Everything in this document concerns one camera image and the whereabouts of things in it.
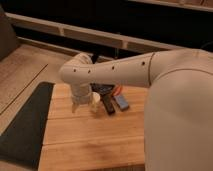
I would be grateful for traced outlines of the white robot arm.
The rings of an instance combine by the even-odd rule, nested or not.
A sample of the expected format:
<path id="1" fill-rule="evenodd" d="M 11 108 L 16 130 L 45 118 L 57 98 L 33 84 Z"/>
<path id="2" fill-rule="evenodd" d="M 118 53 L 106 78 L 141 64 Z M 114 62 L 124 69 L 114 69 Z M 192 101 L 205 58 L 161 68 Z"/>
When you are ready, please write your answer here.
<path id="1" fill-rule="evenodd" d="M 91 83 L 148 88 L 145 170 L 213 171 L 213 53 L 178 49 L 96 64 L 80 53 L 60 76 L 77 104 L 88 100 Z"/>

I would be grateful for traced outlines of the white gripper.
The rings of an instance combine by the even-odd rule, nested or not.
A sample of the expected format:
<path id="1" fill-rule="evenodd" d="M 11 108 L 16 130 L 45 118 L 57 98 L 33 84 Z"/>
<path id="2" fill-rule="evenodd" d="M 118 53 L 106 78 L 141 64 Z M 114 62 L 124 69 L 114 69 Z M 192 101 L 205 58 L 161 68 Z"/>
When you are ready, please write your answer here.
<path id="1" fill-rule="evenodd" d="M 80 105 L 92 102 L 92 89 L 89 84 L 71 85 L 72 112 L 75 112 Z"/>

